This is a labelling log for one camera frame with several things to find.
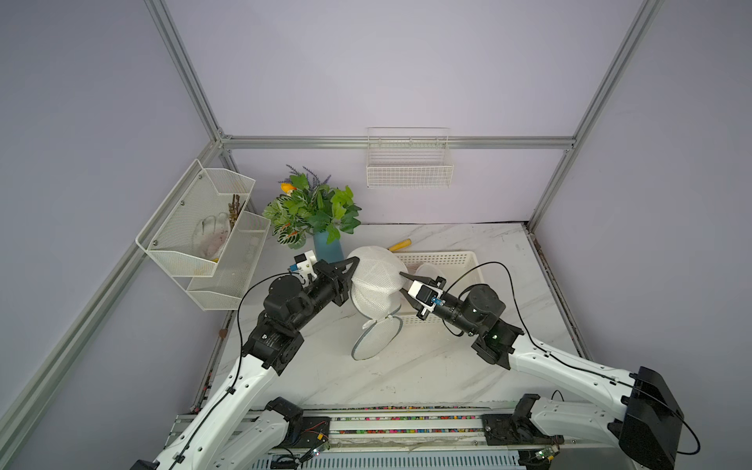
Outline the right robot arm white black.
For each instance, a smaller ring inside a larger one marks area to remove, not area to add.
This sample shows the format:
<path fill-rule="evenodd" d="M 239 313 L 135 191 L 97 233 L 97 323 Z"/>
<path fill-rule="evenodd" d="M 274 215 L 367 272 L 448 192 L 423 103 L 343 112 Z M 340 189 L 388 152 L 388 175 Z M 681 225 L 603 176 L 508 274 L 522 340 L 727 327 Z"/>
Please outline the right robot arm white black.
<path fill-rule="evenodd" d="M 505 304 L 487 284 L 454 296 L 442 277 L 403 277 L 409 287 L 401 293 L 418 317 L 436 315 L 474 337 L 472 348 L 484 362 L 544 379 L 582 398 L 562 411 L 535 395 L 522 399 L 522 420 L 538 433 L 612 445 L 648 469 L 675 467 L 685 415 L 659 372 L 605 366 L 534 338 L 503 320 Z"/>

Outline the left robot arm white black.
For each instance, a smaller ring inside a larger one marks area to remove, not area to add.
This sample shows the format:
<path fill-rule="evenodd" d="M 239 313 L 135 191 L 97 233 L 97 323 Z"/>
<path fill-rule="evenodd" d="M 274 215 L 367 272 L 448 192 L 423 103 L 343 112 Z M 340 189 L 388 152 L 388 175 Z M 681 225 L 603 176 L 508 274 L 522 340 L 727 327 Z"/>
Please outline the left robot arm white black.
<path fill-rule="evenodd" d="M 295 358 L 303 328 L 327 306 L 348 301 L 357 257 L 319 260 L 305 276 L 291 271 L 262 280 L 268 286 L 254 330 L 243 339 L 234 370 L 221 390 L 175 441 L 136 469 L 247 469 L 300 426 L 303 411 L 287 399 L 270 401 L 244 432 L 236 430 L 253 401 Z"/>

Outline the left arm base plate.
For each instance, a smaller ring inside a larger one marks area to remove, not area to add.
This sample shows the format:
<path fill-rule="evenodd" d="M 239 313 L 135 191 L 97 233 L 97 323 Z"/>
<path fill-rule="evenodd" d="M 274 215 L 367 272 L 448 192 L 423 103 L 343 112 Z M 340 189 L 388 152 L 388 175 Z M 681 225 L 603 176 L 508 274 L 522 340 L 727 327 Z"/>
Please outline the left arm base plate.
<path fill-rule="evenodd" d="M 282 448 L 307 450 L 328 440 L 331 419 L 326 416 L 303 416 L 289 423 Z"/>

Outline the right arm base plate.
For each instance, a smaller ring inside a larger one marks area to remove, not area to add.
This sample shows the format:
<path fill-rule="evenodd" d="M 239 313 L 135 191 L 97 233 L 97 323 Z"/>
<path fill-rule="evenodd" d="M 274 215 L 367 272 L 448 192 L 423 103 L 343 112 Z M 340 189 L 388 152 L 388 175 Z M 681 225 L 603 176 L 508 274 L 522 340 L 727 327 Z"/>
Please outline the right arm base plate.
<path fill-rule="evenodd" d="M 560 435 L 546 435 L 527 417 L 514 414 L 483 414 L 484 437 L 488 446 L 562 445 Z"/>

